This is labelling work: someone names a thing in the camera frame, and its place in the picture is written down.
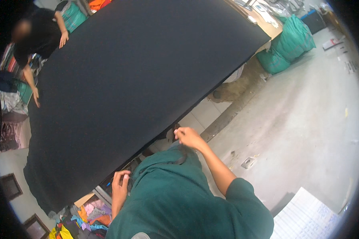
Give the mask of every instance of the floor drain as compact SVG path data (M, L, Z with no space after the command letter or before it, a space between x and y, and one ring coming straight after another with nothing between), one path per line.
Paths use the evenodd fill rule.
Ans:
M256 161L256 159L248 157L242 164L241 166L244 167L245 169L250 168L253 163Z

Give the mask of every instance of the orange cloth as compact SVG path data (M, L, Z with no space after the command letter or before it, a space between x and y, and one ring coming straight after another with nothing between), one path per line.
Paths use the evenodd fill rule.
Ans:
M81 219L84 221L84 222L87 222L88 221L88 215L86 215L86 211L85 211L85 208L84 208L84 205L82 205L80 207L81 211L77 211L78 214L80 215Z
M89 7L92 10L100 10L101 5L105 2L105 0L94 0L89 3Z
M101 222L102 224L104 224L105 226L109 226L110 216L109 216L109 215L104 215L104 216L98 217L98 218L96 218L96 219L93 219L89 224L90 224L90 225L93 225L93 223L94 223L95 221L99 221L99 222Z

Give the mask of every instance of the white wall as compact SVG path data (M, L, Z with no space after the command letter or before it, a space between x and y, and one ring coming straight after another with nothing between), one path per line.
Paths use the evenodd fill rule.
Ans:
M34 0L33 3L40 8L55 10L60 3L59 0Z
M29 191L29 186L25 180L23 169L27 164L27 156L27 148L0 153L0 176L13 173L23 191L22 195L10 201L20 222L25 222L36 213L49 230L52 230L56 225L56 221L49 219L46 213L40 208L36 198Z

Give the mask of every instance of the dark blue fabric sheet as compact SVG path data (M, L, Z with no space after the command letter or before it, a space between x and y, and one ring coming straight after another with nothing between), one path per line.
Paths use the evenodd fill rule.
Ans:
M223 0L113 0L56 50L24 174L45 212L96 187L270 37Z

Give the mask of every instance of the lined paper sheet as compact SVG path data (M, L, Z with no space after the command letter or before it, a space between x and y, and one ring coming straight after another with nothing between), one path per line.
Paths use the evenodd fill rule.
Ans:
M336 213L301 187L274 217L274 232L270 239L325 239L339 219Z

